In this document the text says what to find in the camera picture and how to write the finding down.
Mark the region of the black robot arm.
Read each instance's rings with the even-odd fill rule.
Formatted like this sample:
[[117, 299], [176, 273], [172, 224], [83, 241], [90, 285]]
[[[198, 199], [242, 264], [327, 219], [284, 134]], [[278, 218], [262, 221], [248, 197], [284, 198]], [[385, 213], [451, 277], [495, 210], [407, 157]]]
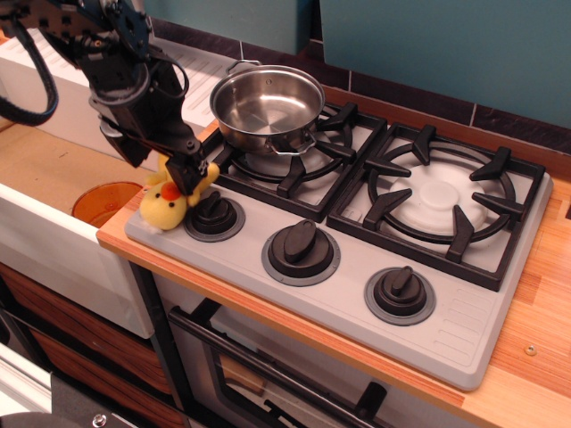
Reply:
[[151, 44], [147, 15], [128, 1], [3, 1], [1, 28], [16, 37], [46, 91], [43, 111], [1, 100], [1, 114], [36, 127], [52, 118], [59, 102], [54, 78], [30, 29], [88, 80], [89, 103], [100, 130], [133, 167], [156, 151], [185, 196], [209, 186], [209, 163], [194, 131], [182, 120], [189, 80], [182, 66]]

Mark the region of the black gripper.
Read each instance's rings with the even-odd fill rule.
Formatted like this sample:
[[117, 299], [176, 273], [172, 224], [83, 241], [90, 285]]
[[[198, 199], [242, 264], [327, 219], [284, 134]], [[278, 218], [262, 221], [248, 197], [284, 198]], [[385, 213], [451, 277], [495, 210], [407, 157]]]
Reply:
[[179, 63], [170, 57], [145, 62], [93, 57], [88, 81], [100, 131], [117, 154], [134, 168], [153, 151], [169, 156], [165, 166], [172, 181], [190, 196], [207, 177], [208, 162], [194, 131], [182, 120], [189, 81]]

